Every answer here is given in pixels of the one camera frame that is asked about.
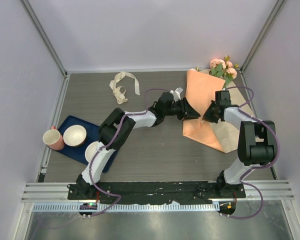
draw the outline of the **pink flower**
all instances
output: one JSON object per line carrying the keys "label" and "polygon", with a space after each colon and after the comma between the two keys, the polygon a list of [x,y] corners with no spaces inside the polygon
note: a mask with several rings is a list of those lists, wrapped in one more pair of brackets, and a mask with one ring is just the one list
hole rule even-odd
{"label": "pink flower", "polygon": [[237,77],[237,71],[234,68],[232,68],[232,67],[228,68],[226,70],[226,72],[228,74],[230,74],[233,77],[233,79],[235,79]]}
{"label": "pink flower", "polygon": [[232,62],[230,61],[226,61],[225,62],[225,65],[228,67],[228,68],[232,68],[234,65],[232,64]]}
{"label": "pink flower", "polygon": [[225,69],[226,68],[226,63],[225,61],[223,61],[222,59],[212,59],[211,62],[210,62],[210,68],[213,69],[215,68],[216,66],[218,66],[218,64],[222,64],[222,68]]}

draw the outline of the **gray wood tabletop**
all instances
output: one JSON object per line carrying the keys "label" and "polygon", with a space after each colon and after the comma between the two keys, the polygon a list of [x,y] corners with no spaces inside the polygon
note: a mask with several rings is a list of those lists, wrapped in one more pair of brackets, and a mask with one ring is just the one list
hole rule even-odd
{"label": "gray wood tabletop", "polygon": [[[186,89],[185,71],[133,72],[140,84],[135,94],[134,80],[126,77],[117,84],[126,88],[128,102],[119,105],[109,83],[116,73],[81,73],[70,76],[60,120],[72,115],[100,125],[115,108],[127,112],[145,109],[144,93],[151,88]],[[237,85],[242,85],[240,77]],[[148,105],[158,100],[161,91],[147,94]],[[228,168],[237,152],[222,153],[182,135],[182,122],[166,117],[159,126],[134,129],[116,156],[110,170],[102,174],[103,182],[126,181],[215,181]],[[52,151],[45,182],[74,182],[85,165]],[[248,180],[271,180],[269,169],[256,170]]]}

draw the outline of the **white wall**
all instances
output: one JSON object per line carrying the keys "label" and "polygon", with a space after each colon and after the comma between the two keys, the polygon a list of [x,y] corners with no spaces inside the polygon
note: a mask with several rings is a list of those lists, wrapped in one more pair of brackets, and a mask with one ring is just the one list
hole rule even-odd
{"label": "white wall", "polygon": [[276,0],[30,0],[68,71],[242,65]]}
{"label": "white wall", "polygon": [[0,240],[36,180],[62,76],[18,0],[0,0]]}
{"label": "white wall", "polygon": [[300,0],[287,1],[246,71],[258,117],[275,122],[275,169],[300,207]]}

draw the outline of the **white panel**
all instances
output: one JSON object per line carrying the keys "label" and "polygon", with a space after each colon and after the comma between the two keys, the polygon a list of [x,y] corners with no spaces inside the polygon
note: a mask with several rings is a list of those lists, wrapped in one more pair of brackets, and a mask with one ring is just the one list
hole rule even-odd
{"label": "white panel", "polygon": [[18,0],[0,0],[0,240],[11,239],[62,76]]}
{"label": "white panel", "polygon": [[243,64],[276,0],[30,0],[68,71]]}
{"label": "white panel", "polygon": [[300,207],[300,0],[286,2],[245,75],[258,117],[275,122],[281,143],[275,169]]}

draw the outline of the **orange cloth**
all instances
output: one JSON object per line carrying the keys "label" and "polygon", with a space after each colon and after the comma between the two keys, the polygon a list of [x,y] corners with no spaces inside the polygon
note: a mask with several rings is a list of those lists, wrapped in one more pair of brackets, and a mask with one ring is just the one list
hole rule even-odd
{"label": "orange cloth", "polygon": [[215,92],[220,91],[225,80],[196,70],[186,73],[185,97],[189,104],[201,115],[201,118],[183,121],[183,136],[224,152],[223,147],[214,134],[210,123],[202,121],[202,116],[215,100]]}

